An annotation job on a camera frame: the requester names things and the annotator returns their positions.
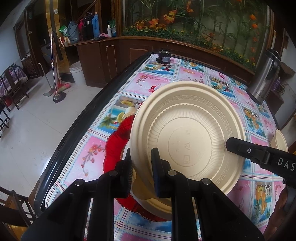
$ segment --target thermos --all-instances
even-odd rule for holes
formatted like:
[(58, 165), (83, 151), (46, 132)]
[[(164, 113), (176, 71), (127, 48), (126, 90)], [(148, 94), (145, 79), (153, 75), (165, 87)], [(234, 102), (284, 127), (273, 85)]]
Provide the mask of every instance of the thermos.
[(79, 24), (78, 24), (78, 29), (79, 29), (79, 32), (80, 32), (81, 36), (83, 36), (82, 26), (84, 26), (84, 18), (82, 18), (82, 19), (79, 21)]
[(281, 58), (278, 52), (267, 49), (260, 59), (247, 93), (253, 101), (261, 105), (268, 96), (279, 74)]
[(92, 19), (92, 24), (93, 24), (94, 38), (98, 38), (100, 36), (100, 28), (99, 28), (99, 16), (97, 14), (94, 15)]
[(78, 25), (75, 21), (70, 21), (66, 36), (69, 38), (71, 44), (75, 44), (80, 41)]
[(83, 40), (90, 40), (94, 38), (94, 31), (92, 25), (93, 15), (86, 16), (84, 18), (84, 35), (85, 38)]

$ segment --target stainless steel thermos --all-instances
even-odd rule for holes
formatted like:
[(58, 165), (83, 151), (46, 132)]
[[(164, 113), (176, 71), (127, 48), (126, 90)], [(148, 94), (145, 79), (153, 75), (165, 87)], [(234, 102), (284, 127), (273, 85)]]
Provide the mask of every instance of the stainless steel thermos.
[(272, 89), (281, 66), (281, 57), (273, 49), (267, 49), (260, 59), (247, 93), (261, 105)]

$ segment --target white bucket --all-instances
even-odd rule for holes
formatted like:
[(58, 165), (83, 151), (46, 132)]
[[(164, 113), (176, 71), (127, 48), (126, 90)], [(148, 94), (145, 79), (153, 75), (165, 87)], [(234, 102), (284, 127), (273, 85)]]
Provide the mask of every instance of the white bucket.
[(82, 71), (80, 61), (78, 61), (70, 66), (70, 72), (71, 72), (73, 79), (77, 85), (86, 85), (85, 77), (84, 77), (84, 74)]

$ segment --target black thermos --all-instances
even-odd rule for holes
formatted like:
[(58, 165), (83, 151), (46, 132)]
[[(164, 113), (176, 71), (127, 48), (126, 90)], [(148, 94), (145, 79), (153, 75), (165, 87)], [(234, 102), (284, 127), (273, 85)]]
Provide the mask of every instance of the black thermos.
[(94, 38), (94, 31), (92, 27), (93, 17), (94, 17), (93, 15), (89, 15), (84, 18), (83, 40), (90, 40)]

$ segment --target paper bowl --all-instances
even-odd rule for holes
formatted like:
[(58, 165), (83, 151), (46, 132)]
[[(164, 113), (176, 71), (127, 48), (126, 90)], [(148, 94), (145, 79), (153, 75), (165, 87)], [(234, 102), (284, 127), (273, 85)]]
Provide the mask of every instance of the paper bowl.
[(270, 146), (272, 148), (276, 148), (279, 150), (289, 152), (286, 139), (280, 130), (275, 131), (274, 137), (272, 138), (272, 140), (270, 142)]
[(140, 107), (131, 130), (131, 158), (141, 188), (134, 198), (149, 212), (170, 219), (170, 199), (155, 197), (151, 149), (187, 178), (211, 179), (225, 194), (242, 172), (244, 158), (225, 148), (226, 140), (245, 140), (236, 110), (219, 92), (201, 83), (180, 81), (155, 91)]

